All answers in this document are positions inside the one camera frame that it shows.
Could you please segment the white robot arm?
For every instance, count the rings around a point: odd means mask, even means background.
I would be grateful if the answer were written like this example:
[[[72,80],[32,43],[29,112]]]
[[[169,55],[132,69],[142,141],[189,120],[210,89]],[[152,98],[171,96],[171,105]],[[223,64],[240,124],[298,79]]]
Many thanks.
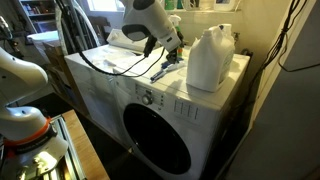
[[[140,41],[152,36],[167,51],[178,47],[180,39],[158,0],[120,1],[127,38]],[[1,180],[36,180],[57,167],[69,143],[39,109],[11,104],[44,87],[48,76],[39,65],[0,49],[0,77]]]

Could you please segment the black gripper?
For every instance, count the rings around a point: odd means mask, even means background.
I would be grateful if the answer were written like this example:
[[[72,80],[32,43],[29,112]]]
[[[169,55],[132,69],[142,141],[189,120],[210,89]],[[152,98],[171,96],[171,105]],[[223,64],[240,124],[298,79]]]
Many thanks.
[[[182,49],[180,47],[175,48],[166,55],[167,61],[171,64],[176,64],[181,59],[181,57]]]

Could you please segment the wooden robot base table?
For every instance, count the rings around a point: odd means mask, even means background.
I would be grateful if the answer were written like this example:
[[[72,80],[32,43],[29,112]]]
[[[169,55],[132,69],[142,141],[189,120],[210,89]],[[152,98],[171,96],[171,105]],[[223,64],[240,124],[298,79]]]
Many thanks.
[[[110,180],[74,110],[53,117],[52,123],[69,143],[65,160],[71,171],[67,180]]]

